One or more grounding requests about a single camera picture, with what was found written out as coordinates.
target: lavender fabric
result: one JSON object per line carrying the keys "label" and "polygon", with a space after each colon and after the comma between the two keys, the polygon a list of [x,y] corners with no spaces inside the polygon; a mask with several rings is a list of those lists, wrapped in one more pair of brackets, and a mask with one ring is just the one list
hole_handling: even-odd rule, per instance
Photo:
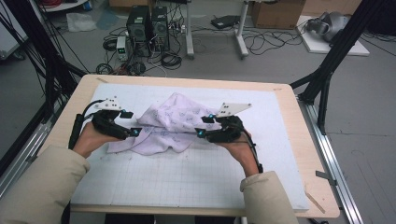
{"label": "lavender fabric", "polygon": [[152,155],[168,148],[182,152],[197,138],[195,128],[219,128],[218,124],[206,124],[201,120],[216,112],[180,93],[173,93],[162,105],[152,105],[137,119],[143,128],[138,137],[110,143],[107,152],[131,149],[142,155]]}

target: wooden table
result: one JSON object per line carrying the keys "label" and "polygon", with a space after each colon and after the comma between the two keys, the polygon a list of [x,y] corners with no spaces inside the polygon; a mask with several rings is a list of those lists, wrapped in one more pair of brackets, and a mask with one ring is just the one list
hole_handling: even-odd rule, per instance
{"label": "wooden table", "polygon": [[[41,151],[49,145],[67,147],[69,136],[77,113],[81,113],[100,83],[134,84],[150,86],[177,86],[214,89],[272,91],[278,100],[290,144],[297,161],[303,180],[305,194],[310,203],[307,212],[296,213],[297,217],[338,217],[340,212],[332,194],[328,180],[317,177],[316,171],[323,171],[317,150],[305,124],[303,114],[296,101],[291,87],[287,84],[237,82],[220,80],[201,80],[162,77],[115,77],[87,75],[78,84],[63,113],[58,118]],[[228,211],[224,209],[189,209],[163,207],[131,207],[131,206],[95,206],[72,204],[75,212],[116,212],[116,213],[149,213],[173,215],[208,215],[208,216],[237,216],[244,212]]]}

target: cloth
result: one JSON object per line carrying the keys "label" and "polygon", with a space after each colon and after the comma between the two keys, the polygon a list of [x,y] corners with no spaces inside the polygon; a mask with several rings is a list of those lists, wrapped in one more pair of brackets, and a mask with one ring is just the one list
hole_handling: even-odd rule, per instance
{"label": "cloth", "polygon": [[252,175],[241,182],[247,223],[298,224],[275,172]]}
{"label": "cloth", "polygon": [[67,13],[66,18],[70,32],[91,31],[96,29],[96,24],[90,15]]}
{"label": "cloth", "polygon": [[107,152],[131,149],[147,156],[165,152],[168,148],[182,152],[197,138],[195,128],[220,128],[217,123],[206,124],[201,119],[216,112],[215,109],[195,103],[180,93],[173,93],[164,103],[152,105],[137,119],[143,128],[138,137],[110,143]]}
{"label": "cloth", "polygon": [[[90,165],[72,150],[47,148],[0,200],[0,224],[59,223]],[[241,182],[248,223],[297,224],[285,190],[275,172]]]}
{"label": "cloth", "polygon": [[47,148],[0,200],[0,223],[59,223],[89,169],[76,152]]}

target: beige jacket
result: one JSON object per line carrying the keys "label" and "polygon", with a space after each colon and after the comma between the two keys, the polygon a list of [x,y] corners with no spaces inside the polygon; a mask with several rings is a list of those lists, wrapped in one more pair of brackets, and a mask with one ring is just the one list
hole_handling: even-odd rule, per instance
{"label": "beige jacket", "polygon": [[[49,147],[0,201],[0,223],[59,223],[90,165],[72,150]],[[241,183],[249,223],[298,223],[274,172]]]}

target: hand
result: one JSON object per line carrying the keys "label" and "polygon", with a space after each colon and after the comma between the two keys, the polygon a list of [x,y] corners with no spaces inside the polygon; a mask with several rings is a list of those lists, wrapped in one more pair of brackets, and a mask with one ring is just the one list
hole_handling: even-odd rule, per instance
{"label": "hand", "polygon": [[88,158],[93,151],[107,142],[117,142],[121,139],[97,132],[92,122],[88,122],[79,136],[73,151],[84,158]]}
{"label": "hand", "polygon": [[242,133],[238,139],[231,143],[216,143],[216,145],[225,147],[233,158],[239,161],[242,168],[244,168],[246,177],[259,173],[259,168],[257,167],[253,152],[248,144],[248,137],[245,133]]}

